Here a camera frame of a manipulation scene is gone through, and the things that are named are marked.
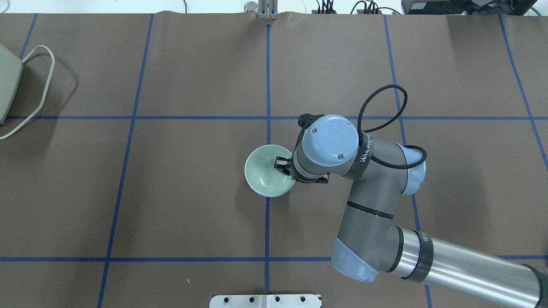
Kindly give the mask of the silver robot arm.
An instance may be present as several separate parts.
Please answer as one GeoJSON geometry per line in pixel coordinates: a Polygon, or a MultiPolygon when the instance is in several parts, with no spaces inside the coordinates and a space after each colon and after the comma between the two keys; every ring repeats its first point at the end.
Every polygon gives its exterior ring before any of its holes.
{"type": "Polygon", "coordinates": [[[340,115],[304,113],[298,123],[293,152],[272,170],[303,184],[326,184],[335,174],[351,180],[331,256],[338,272],[359,282],[391,273],[505,308],[547,306],[546,270],[394,223],[401,197],[425,179],[422,148],[377,139],[340,115]]]}

